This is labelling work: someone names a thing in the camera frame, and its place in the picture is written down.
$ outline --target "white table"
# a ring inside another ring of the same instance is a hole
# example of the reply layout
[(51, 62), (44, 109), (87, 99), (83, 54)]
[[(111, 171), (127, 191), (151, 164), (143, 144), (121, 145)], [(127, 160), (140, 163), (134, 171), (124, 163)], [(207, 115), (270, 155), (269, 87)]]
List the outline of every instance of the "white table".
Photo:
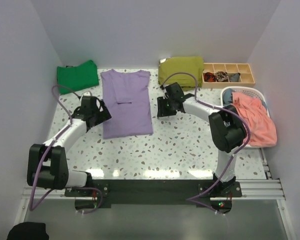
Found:
[[(98, 74), (107, 70), (100, 69)], [(140, 69), (115, 70), (130, 73)], [(158, 84), (158, 70), (144, 70), (151, 72), (148, 88), (154, 134), (103, 139), (100, 124), (80, 137), (68, 151), (68, 168), (90, 172), (94, 179), (211, 179), (217, 168), (218, 150), (212, 141), (209, 124), (181, 112), (157, 119), (157, 97), (163, 95)], [(102, 81), (99, 82), (88, 90), (102, 98)], [(221, 89), (202, 88), (198, 97), (219, 105), (220, 92)], [(80, 105), (71, 93), (62, 95), (60, 100), (71, 111)], [(49, 138), (67, 119), (58, 105)], [(260, 149), (244, 149), (238, 153), (235, 173), (237, 179), (266, 179)]]

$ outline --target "white wall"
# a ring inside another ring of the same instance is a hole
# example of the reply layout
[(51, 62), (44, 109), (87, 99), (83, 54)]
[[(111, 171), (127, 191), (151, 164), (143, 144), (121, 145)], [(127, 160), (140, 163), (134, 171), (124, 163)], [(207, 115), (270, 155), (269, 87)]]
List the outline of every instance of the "white wall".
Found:
[(12, 228), (29, 147), (48, 135), (57, 56), (29, 0), (0, 0), (0, 240)]
[(248, 62), (277, 127), (267, 159), (300, 239), (300, 0), (281, 0)]
[(280, 0), (32, 0), (66, 65), (157, 67), (160, 58), (246, 62)]

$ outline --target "olive green folded cloth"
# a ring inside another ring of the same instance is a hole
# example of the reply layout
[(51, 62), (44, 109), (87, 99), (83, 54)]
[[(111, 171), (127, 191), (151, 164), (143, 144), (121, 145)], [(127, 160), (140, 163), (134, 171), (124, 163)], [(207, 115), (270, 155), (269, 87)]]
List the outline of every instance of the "olive green folded cloth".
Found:
[[(202, 72), (205, 69), (201, 56), (177, 56), (167, 58), (159, 65), (158, 83), (161, 85), (170, 75), (177, 72), (192, 74), (198, 80), (198, 86), (202, 87)], [(165, 84), (178, 83), (182, 90), (188, 91), (196, 86), (195, 80), (186, 74), (177, 74), (171, 77)]]
[[(89, 60), (79, 66), (58, 66), (56, 78), (59, 85), (66, 86), (73, 91), (87, 89), (99, 85), (97, 65)], [(60, 94), (68, 94), (70, 91), (59, 87)]]

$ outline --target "white laundry basket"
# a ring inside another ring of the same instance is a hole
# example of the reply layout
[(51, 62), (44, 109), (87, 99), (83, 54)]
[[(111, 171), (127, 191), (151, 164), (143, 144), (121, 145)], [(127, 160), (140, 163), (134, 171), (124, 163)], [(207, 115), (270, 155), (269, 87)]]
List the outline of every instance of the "white laundry basket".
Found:
[[(225, 90), (227, 90), (227, 89), (233, 89), (234, 91), (236, 91), (238, 93), (243, 93), (243, 94), (248, 95), (250, 97), (258, 98), (260, 100), (263, 100), (265, 102), (265, 104), (267, 104), (264, 95), (260, 91), (258, 91), (257, 89), (254, 89), (254, 88), (251, 88), (251, 87), (246, 87), (246, 86), (227, 86), (224, 89), (222, 89), (221, 93), (220, 93), (221, 106), (224, 105), (224, 103), (223, 103), (223, 94), (224, 94)], [(248, 144), (248, 145), (245, 146), (245, 148), (247, 148), (247, 149), (257, 149), (259, 147), (258, 146), (250, 146)]]

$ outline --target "purple t-shirt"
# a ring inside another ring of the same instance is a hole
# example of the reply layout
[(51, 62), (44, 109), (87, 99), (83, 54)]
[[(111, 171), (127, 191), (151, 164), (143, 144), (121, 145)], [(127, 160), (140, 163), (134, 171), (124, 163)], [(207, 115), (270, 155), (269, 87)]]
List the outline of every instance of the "purple t-shirt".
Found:
[(150, 72), (102, 72), (103, 100), (111, 119), (103, 123), (103, 138), (111, 139), (154, 132), (148, 84)]

